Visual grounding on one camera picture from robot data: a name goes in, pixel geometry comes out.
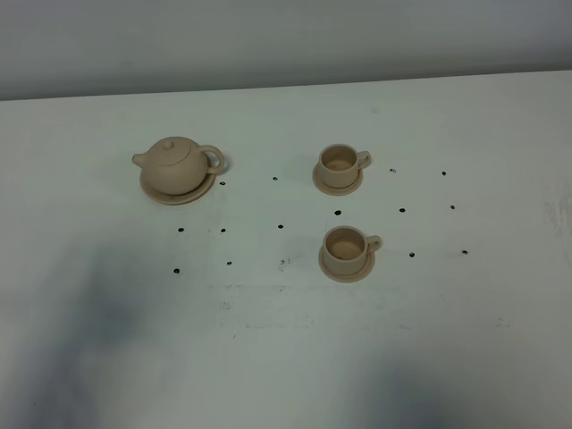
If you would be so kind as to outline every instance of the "teacup handle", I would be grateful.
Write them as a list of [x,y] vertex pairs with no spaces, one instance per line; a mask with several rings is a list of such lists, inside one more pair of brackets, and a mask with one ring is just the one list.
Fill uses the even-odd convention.
[[357,152],[357,164],[359,168],[366,168],[372,163],[372,154],[364,150],[363,152]]
[[368,252],[375,252],[379,250],[382,246],[382,239],[378,235],[372,235],[371,237],[366,238],[367,242],[367,251]]
[[214,146],[204,145],[199,148],[201,152],[210,152],[211,154],[214,154],[214,156],[216,156],[216,158],[218,159],[218,165],[215,167],[208,167],[208,170],[206,170],[206,174],[217,174],[222,170],[224,170],[225,161],[223,152],[221,152]]

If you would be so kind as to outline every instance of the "teapot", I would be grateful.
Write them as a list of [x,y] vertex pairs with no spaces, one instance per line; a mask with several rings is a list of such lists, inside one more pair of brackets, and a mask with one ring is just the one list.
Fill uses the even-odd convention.
[[[210,166],[205,152],[218,158]],[[199,146],[191,139],[168,137],[157,141],[146,153],[136,154],[132,162],[141,168],[141,177],[149,185],[168,195],[194,190],[208,174],[224,169],[223,153],[214,146]]]

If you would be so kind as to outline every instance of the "beige ceramic cup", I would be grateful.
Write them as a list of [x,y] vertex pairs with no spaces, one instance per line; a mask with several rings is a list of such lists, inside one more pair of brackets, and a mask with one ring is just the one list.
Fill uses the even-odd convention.
[[372,163],[369,152],[357,152],[351,146],[332,145],[320,154],[317,176],[324,185],[334,188],[347,188],[358,179],[359,170]]
[[339,226],[324,237],[321,263],[330,274],[349,277],[364,270],[368,254],[381,246],[377,235],[366,237],[356,228]]

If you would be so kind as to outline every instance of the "saucer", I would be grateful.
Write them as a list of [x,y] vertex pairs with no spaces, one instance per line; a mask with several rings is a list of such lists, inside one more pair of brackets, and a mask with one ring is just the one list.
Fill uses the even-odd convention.
[[364,172],[360,168],[359,171],[357,172],[356,181],[354,181],[351,185],[347,186],[346,188],[331,188],[325,183],[323,183],[322,180],[318,177],[318,167],[319,164],[316,164],[314,167],[314,172],[312,173],[312,177],[314,179],[315,186],[318,189],[320,189],[324,194],[334,195],[334,196],[348,195],[357,188],[359,188],[359,185],[361,185],[361,182],[364,179]]
[[322,259],[322,248],[320,248],[319,260],[320,260],[320,268],[322,268],[322,271],[324,272],[324,274],[327,275],[328,277],[330,277],[332,280],[334,280],[336,282],[340,282],[340,283],[353,283],[353,282],[359,282],[360,280],[365,279],[367,277],[367,275],[372,272],[372,270],[374,269],[374,265],[375,265],[375,252],[369,252],[367,254],[366,264],[364,265],[364,267],[361,270],[359,270],[357,273],[350,274],[350,275],[332,273],[324,265],[324,261]]
[[209,189],[211,189],[213,183],[215,183],[215,179],[215,174],[207,174],[200,185],[194,188],[191,192],[187,192],[186,194],[181,195],[169,195],[164,194],[163,192],[159,192],[157,189],[153,188],[145,179],[143,179],[143,173],[139,176],[139,184],[141,185],[143,192],[145,192],[149,198],[153,199],[157,203],[166,204],[168,206],[177,206],[179,204],[187,204],[191,201],[195,201],[196,199],[201,198],[208,192]]

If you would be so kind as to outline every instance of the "teapot handle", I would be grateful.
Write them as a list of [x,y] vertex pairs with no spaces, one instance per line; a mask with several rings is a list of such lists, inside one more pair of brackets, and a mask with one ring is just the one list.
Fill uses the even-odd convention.
[[211,154],[214,154],[214,156],[216,156],[216,158],[218,159],[218,165],[215,167],[208,167],[208,170],[206,170],[206,174],[217,174],[222,170],[224,170],[225,160],[223,152],[221,152],[214,146],[208,146],[208,145],[201,146],[199,147],[199,149],[201,152],[210,152]]

